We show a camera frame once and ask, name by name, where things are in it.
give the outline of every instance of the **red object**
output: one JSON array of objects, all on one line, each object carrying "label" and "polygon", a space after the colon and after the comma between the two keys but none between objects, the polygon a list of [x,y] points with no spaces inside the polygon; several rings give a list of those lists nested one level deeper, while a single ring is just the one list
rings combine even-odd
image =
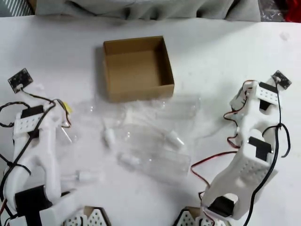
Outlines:
[{"label": "red object", "polygon": [[301,0],[286,0],[288,13],[285,16],[287,22],[301,23]]},{"label": "red object", "polygon": [[203,159],[201,161],[198,161],[198,162],[192,164],[192,166],[190,167],[190,170],[191,170],[191,172],[194,175],[196,175],[198,178],[200,178],[201,180],[203,180],[208,187],[210,187],[210,183],[205,178],[203,178],[201,175],[199,175],[196,171],[194,171],[193,168],[196,167],[196,166],[198,166],[198,165],[200,165],[200,164],[202,164],[202,163],[204,163],[204,162],[206,162],[206,161],[208,161],[208,160],[210,160],[210,159],[213,159],[215,157],[219,157],[219,156],[222,156],[222,155],[225,155],[225,154],[232,154],[232,153],[237,153],[237,151],[222,152],[222,153],[218,153],[218,154],[212,155],[212,156],[210,156],[208,158],[205,158],[205,159]]}]

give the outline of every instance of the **electrical wire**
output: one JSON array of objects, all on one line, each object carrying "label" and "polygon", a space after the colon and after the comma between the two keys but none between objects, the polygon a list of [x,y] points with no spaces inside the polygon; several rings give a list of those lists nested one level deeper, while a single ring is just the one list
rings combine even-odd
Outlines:
[{"label": "electrical wire", "polygon": [[[35,135],[37,134],[37,132],[39,131],[39,126],[40,124],[42,123],[43,119],[45,118],[45,116],[48,114],[48,112],[53,109],[55,106],[56,106],[56,103],[55,101],[53,100],[50,100],[50,99],[47,99],[47,98],[44,98],[44,97],[40,97],[40,96],[37,96],[37,95],[33,95],[33,94],[30,94],[30,93],[27,93],[28,95],[32,96],[32,97],[35,97],[35,98],[39,98],[39,99],[44,99],[44,100],[47,100],[49,101],[50,103],[52,103],[53,105],[50,106],[44,113],[43,115],[41,116],[41,118],[39,119],[36,127],[34,128],[33,130],[33,133],[30,135],[29,139],[27,140],[26,144],[24,145],[23,149],[21,150],[21,152],[19,153],[19,155],[15,158],[15,160],[13,161],[11,167],[9,167],[9,169],[7,170],[7,172],[4,174],[3,176],[3,179],[0,183],[0,199],[3,201],[4,200],[4,185],[5,185],[5,182],[9,176],[9,174],[11,173],[11,171],[13,170],[13,168],[18,164],[18,161],[20,160],[20,158],[22,157],[22,155],[24,154],[25,150],[27,149],[28,145],[30,144],[30,142],[33,140],[33,138],[35,137]],[[9,216],[11,218],[14,218],[15,216],[12,214],[12,212],[10,211],[10,209],[8,208],[8,206],[6,205],[5,207],[5,210],[7,211],[7,213],[9,214]]]},{"label": "electrical wire", "polygon": [[[11,105],[24,105],[27,108],[30,108],[30,106],[27,103],[25,103],[25,102],[15,101],[15,102],[9,102],[9,103],[6,103],[6,104],[2,105],[0,107],[0,112],[2,111],[3,108],[6,108],[6,107],[11,106]],[[3,124],[3,123],[0,122],[0,126],[5,127],[5,128],[10,128],[10,127],[13,127],[14,125],[15,124],[13,122],[9,123],[8,125]]]},{"label": "electrical wire", "polygon": [[212,226],[215,226],[215,221],[208,214],[206,214],[205,211],[203,211],[203,212],[206,215],[206,217],[208,217],[212,221]]},{"label": "electrical wire", "polygon": [[237,136],[238,136],[238,134],[236,134],[236,135],[233,136],[233,137],[227,137],[227,142],[228,142],[228,144],[229,144],[231,147],[236,148],[236,149],[239,149],[240,146],[234,144],[234,143],[230,140],[230,139],[235,139]]},{"label": "electrical wire", "polygon": [[23,93],[25,93],[25,94],[31,96],[31,97],[38,98],[38,99],[42,99],[42,100],[47,100],[47,101],[50,102],[50,103],[52,103],[52,102],[54,102],[54,101],[57,101],[57,102],[60,104],[60,106],[63,108],[63,110],[65,111],[65,114],[66,114],[66,120],[67,120],[67,122],[68,122],[68,126],[62,126],[62,127],[63,127],[63,128],[70,128],[70,127],[71,127],[71,122],[70,122],[70,120],[69,120],[69,113],[68,113],[68,110],[66,109],[66,106],[65,106],[65,104],[63,103],[62,100],[60,100],[60,99],[54,99],[54,100],[51,100],[51,99],[46,98],[46,97],[41,97],[41,96],[38,96],[38,95],[35,95],[35,94],[32,94],[32,93],[28,93],[28,92],[24,91],[23,88],[21,88],[21,91],[22,91]]},{"label": "electrical wire", "polygon": [[6,226],[6,224],[7,224],[11,219],[12,219],[12,217],[7,218],[6,221],[5,221],[5,223],[4,223],[4,226]]},{"label": "electrical wire", "polygon": [[5,199],[1,205],[1,209],[0,209],[0,216],[2,215],[4,209],[5,209],[5,206],[6,206],[6,203],[8,202],[7,199]]},{"label": "electrical wire", "polygon": [[265,177],[263,178],[263,180],[260,182],[260,184],[257,186],[257,188],[253,191],[252,193],[252,196],[251,196],[251,203],[250,203],[250,210],[249,210],[249,214],[246,218],[246,221],[244,223],[244,226],[247,226],[249,221],[250,221],[250,218],[252,216],[252,212],[253,212],[253,208],[254,208],[254,202],[255,202],[255,197],[256,197],[256,194],[260,191],[260,189],[265,185],[265,183],[267,182],[267,180],[269,179],[269,177],[271,176],[273,170],[274,170],[274,167],[276,165],[276,162],[277,162],[277,158],[278,158],[278,152],[279,152],[279,137],[278,137],[278,130],[281,129],[281,127],[283,127],[285,129],[285,132],[286,132],[286,136],[287,136],[287,143],[288,143],[288,148],[287,148],[287,151],[285,153],[284,156],[282,156],[283,158],[285,158],[289,152],[290,152],[290,149],[291,149],[291,141],[290,141],[290,135],[289,135],[289,132],[288,132],[288,129],[287,127],[281,122],[281,106],[280,106],[280,101],[279,101],[279,91],[278,91],[278,83],[277,81],[275,81],[275,84],[276,84],[276,90],[277,90],[277,97],[278,97],[278,107],[279,107],[279,124],[276,125],[276,126],[270,126],[270,127],[267,127],[263,133],[262,133],[262,136],[266,133],[266,131],[268,131],[269,129],[271,128],[275,128],[275,151],[274,151],[274,158],[273,158],[273,161],[271,163],[271,166],[267,172],[267,174],[265,175]]},{"label": "electrical wire", "polygon": [[[239,91],[238,94],[237,94],[237,98],[240,96],[241,92],[243,92],[243,94],[245,95],[245,99],[244,99],[243,106],[242,106],[241,108],[239,108],[238,110],[233,110],[233,111],[227,112],[227,113],[225,113],[225,114],[223,115],[223,118],[224,118],[225,120],[229,120],[229,121],[234,122],[235,125],[236,125],[236,127],[238,127],[238,124],[237,124],[236,120],[231,119],[231,118],[227,118],[226,116],[229,115],[229,114],[237,114],[238,112],[240,112],[240,111],[245,107],[245,105],[246,105],[246,103],[247,103],[247,101],[248,101],[248,97],[247,97],[247,95],[246,95],[246,91],[245,91],[245,89],[244,89],[244,86],[245,86],[245,84],[246,84],[247,82],[253,82],[253,81],[256,81],[256,80],[246,80],[246,81],[244,81],[244,83],[243,83],[243,85],[242,85],[240,91]],[[238,134],[236,134],[236,135],[233,136],[233,137],[227,137],[227,142],[228,142],[228,144],[229,144],[231,147],[236,148],[236,149],[239,149],[240,146],[234,144],[234,143],[231,141],[231,139],[234,139],[234,138],[236,138],[237,136],[238,136]]]},{"label": "electrical wire", "polygon": [[[48,101],[49,103],[52,104],[52,106],[50,106],[44,113],[43,115],[41,116],[41,118],[39,119],[36,127],[34,128],[33,130],[33,133],[30,135],[29,139],[27,140],[26,144],[24,145],[23,149],[21,150],[21,152],[19,153],[19,155],[16,157],[16,159],[14,160],[14,162],[10,162],[8,161],[3,155],[0,154],[0,157],[7,163],[7,165],[9,166],[9,169],[7,170],[7,172],[4,174],[3,176],[3,179],[0,183],[0,198],[1,200],[4,200],[4,195],[3,195],[3,192],[4,192],[4,185],[5,185],[5,182],[9,176],[9,174],[11,173],[11,171],[13,170],[13,168],[15,166],[20,166],[20,167],[23,167],[25,170],[28,171],[29,174],[31,174],[31,171],[26,167],[26,166],[23,166],[23,165],[20,165],[18,164],[17,162],[20,160],[20,158],[22,157],[22,155],[24,154],[25,150],[27,149],[28,145],[30,144],[30,142],[33,140],[33,138],[35,137],[36,133],[39,131],[39,126],[40,124],[42,123],[43,119],[45,118],[45,116],[48,114],[48,112],[53,109],[55,106],[56,106],[56,103],[55,103],[55,100],[60,104],[60,106],[64,109],[65,111],[65,114],[66,114],[66,120],[68,122],[68,126],[62,126],[62,127],[65,127],[65,128],[70,128],[71,127],[71,122],[68,118],[68,111],[64,105],[64,103],[60,100],[60,99],[54,99],[54,100],[51,100],[51,99],[48,99],[48,98],[45,98],[45,97],[40,97],[40,96],[37,96],[37,95],[34,95],[34,94],[31,94],[31,93],[28,93],[28,92],[25,92],[23,89],[21,89],[22,92],[24,92],[25,94],[27,95],[30,95],[31,97],[34,97],[34,98],[39,98],[39,99],[43,99],[43,100],[46,100]],[[0,108],[0,111],[6,107],[6,106],[9,106],[9,105],[12,105],[12,104],[23,104],[25,106],[27,106],[28,108],[30,108],[30,106],[24,102],[11,102],[11,103],[7,103],[6,105],[2,106]],[[10,211],[10,209],[8,208],[7,206],[7,200],[3,202],[3,207],[5,208],[5,210],[7,211],[7,213],[9,214],[10,218],[9,219],[12,219],[12,218],[15,218],[16,215],[13,215],[12,212]]]},{"label": "electrical wire", "polygon": [[71,122],[70,122],[70,119],[69,119],[69,112],[68,112],[65,104],[60,99],[54,99],[54,100],[56,100],[60,104],[60,106],[63,108],[63,110],[65,111],[66,121],[68,122],[68,126],[62,126],[62,127],[63,128],[71,128]]},{"label": "electrical wire", "polygon": [[226,154],[232,154],[232,153],[237,153],[237,151],[222,152],[222,153],[218,153],[218,154],[212,155],[212,156],[210,156],[210,157],[207,157],[207,158],[205,158],[205,159],[203,159],[203,160],[201,160],[201,161],[198,161],[198,162],[192,164],[191,167],[190,167],[190,170],[191,170],[191,172],[192,172],[194,175],[196,175],[198,178],[200,178],[202,181],[204,181],[208,187],[210,187],[210,183],[209,183],[204,177],[202,177],[202,176],[199,175],[197,172],[195,172],[195,171],[193,170],[193,168],[195,168],[196,166],[198,166],[198,165],[200,165],[200,164],[202,164],[202,163],[204,163],[204,162],[206,162],[206,161],[208,161],[208,160],[211,160],[211,159],[213,159],[213,158],[215,158],[215,157],[219,157],[219,156],[226,155]]}]

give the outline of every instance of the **gray fabric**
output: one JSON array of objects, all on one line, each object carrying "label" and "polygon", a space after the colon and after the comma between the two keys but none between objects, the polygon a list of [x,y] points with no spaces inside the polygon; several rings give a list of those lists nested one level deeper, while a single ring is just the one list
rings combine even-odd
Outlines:
[{"label": "gray fabric", "polygon": [[204,17],[260,21],[257,0],[38,0],[36,14],[145,20]]}]

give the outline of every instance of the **perforated white plastic plate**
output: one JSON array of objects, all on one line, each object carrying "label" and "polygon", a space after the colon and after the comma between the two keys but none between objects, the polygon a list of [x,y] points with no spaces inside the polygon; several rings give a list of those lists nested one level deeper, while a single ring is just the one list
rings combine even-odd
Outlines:
[{"label": "perforated white plastic plate", "polygon": [[87,216],[83,214],[74,215],[65,221],[64,226],[81,226],[87,225]]},{"label": "perforated white plastic plate", "polygon": [[188,210],[184,211],[179,219],[177,226],[194,226],[195,222]]},{"label": "perforated white plastic plate", "polygon": [[65,221],[64,226],[107,226],[100,210],[95,209],[90,217],[77,214]]},{"label": "perforated white plastic plate", "polygon": [[100,210],[95,209],[88,218],[88,226],[106,226],[103,215]]},{"label": "perforated white plastic plate", "polygon": [[33,131],[42,115],[43,113],[16,120],[14,134],[28,133]]},{"label": "perforated white plastic plate", "polygon": [[278,106],[277,93],[264,89],[259,85],[256,87],[256,97],[259,98],[260,100],[264,100],[268,103]]}]

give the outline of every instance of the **red wire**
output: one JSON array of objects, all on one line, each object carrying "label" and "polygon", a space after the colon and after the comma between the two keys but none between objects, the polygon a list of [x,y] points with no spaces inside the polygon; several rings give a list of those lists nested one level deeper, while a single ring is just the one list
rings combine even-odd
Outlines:
[{"label": "red wire", "polygon": [[0,209],[0,216],[1,216],[1,214],[3,213],[3,211],[4,211],[5,207],[6,207],[6,203],[7,203],[7,202],[8,202],[7,199],[5,199],[5,200],[3,201],[2,206],[1,206],[1,209]]},{"label": "red wire", "polygon": [[233,137],[227,137],[227,142],[228,142],[228,144],[229,144],[231,147],[236,148],[236,149],[239,149],[240,146],[238,146],[238,145],[234,144],[232,141],[230,141],[230,139],[234,139],[234,138],[236,138],[237,136],[238,136],[238,134],[236,134],[236,135],[233,136]]},{"label": "red wire", "polygon": [[206,217],[208,217],[208,218],[213,222],[212,226],[214,226],[214,225],[215,225],[215,221],[214,221],[211,217],[209,217],[209,216],[206,214],[205,211],[204,211],[204,214],[206,215]]},{"label": "red wire", "polygon": [[[224,118],[225,120],[229,120],[229,121],[234,122],[235,125],[236,125],[236,127],[238,126],[237,122],[236,122],[234,119],[227,118],[226,116],[227,116],[228,114],[235,114],[235,113],[238,113],[241,109],[243,109],[243,108],[245,107],[246,102],[247,102],[248,99],[247,99],[247,96],[246,96],[245,91],[244,91],[244,85],[245,85],[246,82],[253,82],[253,81],[255,81],[255,80],[246,80],[246,81],[244,81],[244,83],[243,83],[242,91],[243,91],[243,93],[244,93],[244,95],[245,95],[245,97],[246,97],[246,100],[245,100],[243,106],[242,106],[241,108],[239,108],[238,110],[230,111],[230,112],[227,112],[227,113],[225,113],[225,114],[223,115],[223,118]],[[237,136],[238,136],[238,134],[236,134],[236,135],[233,136],[233,137],[227,137],[227,142],[228,142],[228,144],[229,144],[231,147],[236,148],[236,149],[239,149],[240,146],[238,146],[238,145],[234,144],[232,141],[230,141],[230,139],[234,139],[234,138],[236,138]]]},{"label": "red wire", "polygon": [[205,158],[205,159],[203,159],[203,160],[201,160],[201,161],[198,161],[198,162],[192,164],[192,166],[190,167],[190,170],[191,170],[191,172],[192,172],[194,175],[196,175],[198,178],[200,178],[201,180],[203,180],[203,181],[207,184],[208,187],[210,187],[209,182],[208,182],[205,178],[203,178],[201,175],[199,175],[197,172],[195,172],[195,171],[193,170],[193,168],[195,168],[196,166],[198,166],[198,165],[200,165],[200,164],[202,164],[202,163],[204,163],[204,162],[206,162],[206,161],[208,161],[208,160],[210,160],[210,159],[213,159],[213,158],[215,158],[215,157],[219,157],[219,156],[222,156],[222,155],[225,155],[225,154],[232,154],[232,153],[237,153],[237,151],[222,152],[222,153],[218,153],[218,154],[212,155],[212,156],[210,156],[210,157],[207,157],[207,158]]}]

